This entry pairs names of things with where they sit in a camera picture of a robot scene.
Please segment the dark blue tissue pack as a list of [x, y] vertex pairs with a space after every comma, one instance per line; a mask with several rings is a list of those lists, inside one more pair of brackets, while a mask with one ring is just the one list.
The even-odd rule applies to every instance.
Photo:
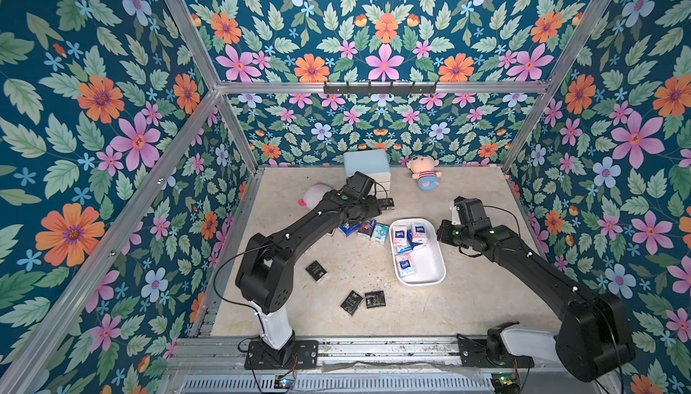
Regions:
[[410, 230], [407, 231], [407, 242], [411, 249], [415, 249], [418, 246], [423, 246], [423, 243], [418, 243], [413, 241], [413, 235]]

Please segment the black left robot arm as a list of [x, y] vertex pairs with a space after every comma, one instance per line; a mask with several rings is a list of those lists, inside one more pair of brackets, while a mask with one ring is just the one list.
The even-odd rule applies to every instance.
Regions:
[[322, 194], [310, 211], [269, 236], [248, 241], [235, 280], [242, 297], [260, 319], [260, 340], [277, 354], [289, 354], [295, 342], [285, 305], [293, 293], [296, 263], [327, 233], [381, 215], [372, 194], [376, 180], [356, 172], [339, 189]]

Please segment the white oval storage tray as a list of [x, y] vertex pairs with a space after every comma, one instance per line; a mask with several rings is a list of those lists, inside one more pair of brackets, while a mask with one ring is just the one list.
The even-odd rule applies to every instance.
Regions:
[[409, 277], [401, 278], [398, 275], [395, 261], [397, 250], [392, 245], [392, 232], [389, 230], [390, 249], [392, 250], [394, 272], [399, 283], [404, 286], [412, 288], [436, 286], [446, 278], [446, 264], [444, 263], [444, 257], [440, 244], [437, 241], [434, 225], [427, 219], [398, 219], [392, 222], [390, 229], [392, 226], [405, 226], [408, 228], [408, 230], [410, 230], [410, 224], [412, 222], [423, 222], [426, 224], [428, 242], [423, 246], [418, 246], [415, 249], [412, 249], [412, 251], [409, 252], [412, 255], [416, 273]]

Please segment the pink tissue pack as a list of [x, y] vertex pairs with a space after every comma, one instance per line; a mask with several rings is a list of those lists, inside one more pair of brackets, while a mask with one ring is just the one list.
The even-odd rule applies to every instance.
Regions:
[[408, 246], [407, 242], [407, 231], [408, 228], [405, 226], [392, 226], [390, 232], [392, 232], [392, 245], [397, 247]]

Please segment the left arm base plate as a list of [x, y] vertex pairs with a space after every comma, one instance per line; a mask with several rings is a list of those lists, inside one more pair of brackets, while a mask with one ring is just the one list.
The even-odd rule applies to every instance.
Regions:
[[318, 363], [319, 346], [316, 340], [293, 340], [281, 350], [275, 350], [262, 340], [252, 340], [244, 368], [277, 371], [314, 369]]

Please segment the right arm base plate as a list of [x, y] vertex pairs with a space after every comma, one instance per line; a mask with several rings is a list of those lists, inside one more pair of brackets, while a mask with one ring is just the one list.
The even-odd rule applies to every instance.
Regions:
[[534, 360], [510, 354], [498, 336], [470, 337], [456, 335], [462, 365], [466, 367], [528, 369]]

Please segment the white blue tissue pack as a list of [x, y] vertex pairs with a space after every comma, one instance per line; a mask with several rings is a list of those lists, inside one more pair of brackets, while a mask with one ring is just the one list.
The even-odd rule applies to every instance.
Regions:
[[413, 235], [413, 241], [426, 244], [428, 242], [428, 233], [426, 233], [426, 224], [423, 222], [412, 222], [410, 224], [410, 231]]

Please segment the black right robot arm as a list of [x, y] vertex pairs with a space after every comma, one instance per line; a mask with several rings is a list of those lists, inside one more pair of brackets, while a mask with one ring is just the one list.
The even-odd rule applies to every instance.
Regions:
[[560, 363], [579, 381], [592, 382], [622, 368], [636, 357], [628, 310], [611, 292], [597, 294], [572, 280], [535, 253], [518, 232], [493, 226], [479, 199], [459, 196], [451, 204], [452, 217], [437, 230], [439, 242], [459, 250], [473, 250], [512, 273], [559, 318], [557, 334], [502, 330], [505, 349]]

